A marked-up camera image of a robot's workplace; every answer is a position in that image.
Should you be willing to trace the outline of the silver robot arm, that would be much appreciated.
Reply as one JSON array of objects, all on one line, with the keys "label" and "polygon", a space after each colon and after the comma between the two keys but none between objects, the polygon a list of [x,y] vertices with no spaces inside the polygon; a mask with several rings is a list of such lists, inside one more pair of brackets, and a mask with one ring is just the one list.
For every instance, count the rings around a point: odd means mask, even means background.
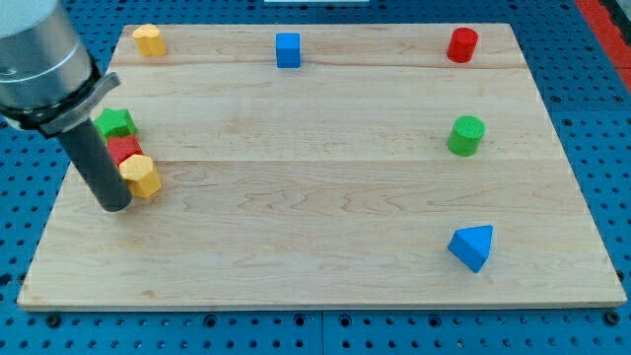
[{"label": "silver robot arm", "polygon": [[120,84],[104,75],[59,0],[1,0],[1,115],[44,136],[66,133]]}]

